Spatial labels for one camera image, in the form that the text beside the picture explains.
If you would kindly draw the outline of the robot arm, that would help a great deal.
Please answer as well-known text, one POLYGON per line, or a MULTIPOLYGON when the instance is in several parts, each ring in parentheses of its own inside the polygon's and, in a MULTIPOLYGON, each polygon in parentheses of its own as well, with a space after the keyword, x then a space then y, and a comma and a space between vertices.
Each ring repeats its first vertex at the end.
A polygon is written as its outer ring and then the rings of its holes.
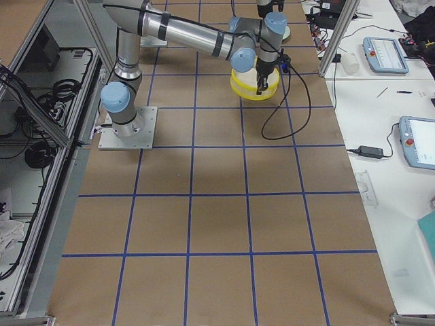
POLYGON ((274 12, 275 6, 277 6, 278 12, 282 12, 284 2, 284 0, 257 0, 256 4, 259 17, 266 18, 268 13, 274 12))
POLYGON ((135 137, 145 127, 135 107, 142 80, 139 48, 142 37, 174 42, 230 62, 233 70, 256 70, 256 91, 268 89, 268 77, 282 61, 281 44, 288 20, 273 4, 258 5, 259 18, 234 17, 228 31, 155 8, 151 1, 104 1, 117 25, 116 62, 111 81, 101 91, 114 134, 135 137))

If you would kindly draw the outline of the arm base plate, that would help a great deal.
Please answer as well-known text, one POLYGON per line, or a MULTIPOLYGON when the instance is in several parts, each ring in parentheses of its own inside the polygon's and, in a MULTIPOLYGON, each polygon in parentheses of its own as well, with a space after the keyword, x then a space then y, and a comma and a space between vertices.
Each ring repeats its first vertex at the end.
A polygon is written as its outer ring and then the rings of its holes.
POLYGON ((104 128, 99 141, 102 150, 130 150, 153 148, 158 108, 137 107, 135 120, 126 125, 113 124, 109 114, 106 114, 105 123, 111 124, 104 128))

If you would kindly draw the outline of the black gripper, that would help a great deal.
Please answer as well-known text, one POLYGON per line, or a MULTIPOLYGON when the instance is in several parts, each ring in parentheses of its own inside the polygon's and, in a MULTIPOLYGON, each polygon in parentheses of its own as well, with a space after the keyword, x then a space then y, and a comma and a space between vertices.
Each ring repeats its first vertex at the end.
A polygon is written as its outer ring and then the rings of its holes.
POLYGON ((257 59, 256 61, 256 80, 257 80, 257 90, 256 94, 260 96, 265 90, 268 89, 268 77, 273 73, 275 69, 274 62, 266 62, 262 59, 257 59))

